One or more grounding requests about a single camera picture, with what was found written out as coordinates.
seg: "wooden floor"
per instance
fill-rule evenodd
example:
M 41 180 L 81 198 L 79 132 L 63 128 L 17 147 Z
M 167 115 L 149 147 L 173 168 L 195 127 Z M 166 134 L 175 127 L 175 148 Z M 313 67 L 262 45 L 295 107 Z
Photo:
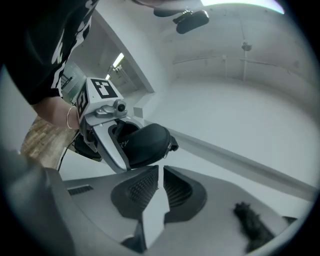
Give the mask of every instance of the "wooden floor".
M 76 131 L 56 127 L 37 117 L 26 135 L 21 153 L 37 159 L 44 167 L 57 168 L 60 156 Z

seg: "black t-shirt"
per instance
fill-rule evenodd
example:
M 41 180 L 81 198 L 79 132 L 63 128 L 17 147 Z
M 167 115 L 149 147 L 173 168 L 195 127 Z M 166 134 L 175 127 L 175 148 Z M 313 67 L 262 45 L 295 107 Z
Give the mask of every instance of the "black t-shirt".
M 56 0 L 46 6 L 39 1 L 20 9 L 17 25 L 8 30 L 4 63 L 31 105 L 46 97 L 62 96 L 65 64 L 88 35 L 98 1 Z

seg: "black pouch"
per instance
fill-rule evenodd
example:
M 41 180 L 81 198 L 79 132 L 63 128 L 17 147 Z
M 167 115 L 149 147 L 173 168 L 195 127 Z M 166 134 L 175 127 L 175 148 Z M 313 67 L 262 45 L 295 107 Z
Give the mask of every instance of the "black pouch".
M 130 133 L 126 125 L 117 141 L 129 160 L 132 169 L 144 167 L 165 158 L 169 151 L 176 151 L 178 143 L 165 127 L 152 123 Z

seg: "bracelet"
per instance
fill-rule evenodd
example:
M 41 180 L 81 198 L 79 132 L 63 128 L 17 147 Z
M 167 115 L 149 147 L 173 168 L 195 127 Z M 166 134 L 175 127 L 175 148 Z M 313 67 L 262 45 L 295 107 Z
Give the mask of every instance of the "bracelet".
M 69 129 L 72 129 L 68 123 L 68 119 L 69 119 L 69 114 L 70 114 L 70 111 L 75 108 L 76 106 L 72 106 L 70 107 L 69 111 L 68 111 L 68 114 L 66 115 L 66 125 L 68 126 Z

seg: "fluorescent light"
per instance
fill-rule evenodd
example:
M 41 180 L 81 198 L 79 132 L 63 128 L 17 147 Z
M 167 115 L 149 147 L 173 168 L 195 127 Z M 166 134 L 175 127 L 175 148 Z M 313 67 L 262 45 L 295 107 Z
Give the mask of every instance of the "fluorescent light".
M 284 14 L 285 11 L 275 0 L 201 0 L 203 6 L 212 6 L 218 4 L 248 4 L 265 7 Z
M 122 53 L 120 53 L 119 56 L 114 61 L 113 66 L 116 68 L 123 58 L 124 58 L 124 55 Z

